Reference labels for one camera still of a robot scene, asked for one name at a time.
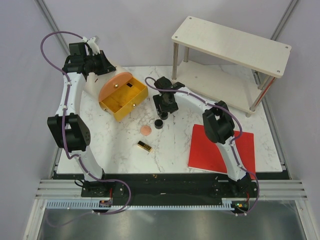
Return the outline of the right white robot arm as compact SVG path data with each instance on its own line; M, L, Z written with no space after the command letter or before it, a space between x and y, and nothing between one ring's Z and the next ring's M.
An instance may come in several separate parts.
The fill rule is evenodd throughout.
M235 197L242 196L247 191L244 180L247 181L250 177L236 148L236 140L242 136L243 130L227 104L222 100L205 100L183 83L172 83L164 76L152 81L153 86L148 86L159 92L152 97L159 117L178 111L179 103L186 103L202 114L205 136L218 147L227 176L232 181L229 191Z

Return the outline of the yellow drawer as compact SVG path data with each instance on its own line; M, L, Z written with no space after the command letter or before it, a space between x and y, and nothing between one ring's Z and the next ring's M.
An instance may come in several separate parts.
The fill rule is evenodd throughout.
M99 102L99 105L103 110L112 114L117 122L120 122L148 95L148 87L133 76L125 85Z

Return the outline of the pink makeup sponge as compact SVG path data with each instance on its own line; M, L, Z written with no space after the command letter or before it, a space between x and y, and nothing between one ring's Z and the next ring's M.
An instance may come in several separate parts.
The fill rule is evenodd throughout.
M143 125L141 128L140 128L140 133L144 136L148 136L152 133L152 129L150 126L148 125Z

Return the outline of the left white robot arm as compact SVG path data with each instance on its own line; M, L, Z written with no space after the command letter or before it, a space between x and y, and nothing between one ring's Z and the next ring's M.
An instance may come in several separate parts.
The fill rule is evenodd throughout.
M80 116L82 93L90 74L97 76L113 73L116 67L98 47L98 37L82 37L80 42L69 44L70 54L63 68L63 90L59 107L54 116L47 119L49 130L66 157L74 159L80 166L84 179L94 182L92 191L99 197L106 196L110 185L104 177L104 170L97 163L90 148L91 133Z

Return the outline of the orange top drawer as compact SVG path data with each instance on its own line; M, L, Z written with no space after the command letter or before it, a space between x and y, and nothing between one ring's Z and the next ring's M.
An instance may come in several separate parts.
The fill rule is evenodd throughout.
M120 87L125 85L129 80L133 78L133 75L129 72L121 72L114 77L112 77L108 82L106 82L103 87L101 88L98 101L102 102L112 93L117 91Z

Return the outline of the cream drawer organizer shell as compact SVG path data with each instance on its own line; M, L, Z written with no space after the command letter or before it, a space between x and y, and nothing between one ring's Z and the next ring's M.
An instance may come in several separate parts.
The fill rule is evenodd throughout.
M84 85L84 91L87 94L89 94L97 102L98 102L100 90L103 87L103 85L107 83L111 78L116 76L117 74L127 72L125 68L123 68L113 60L109 60L109 62L113 66L115 66L114 72L103 74L103 75L96 75L95 73L90 73Z

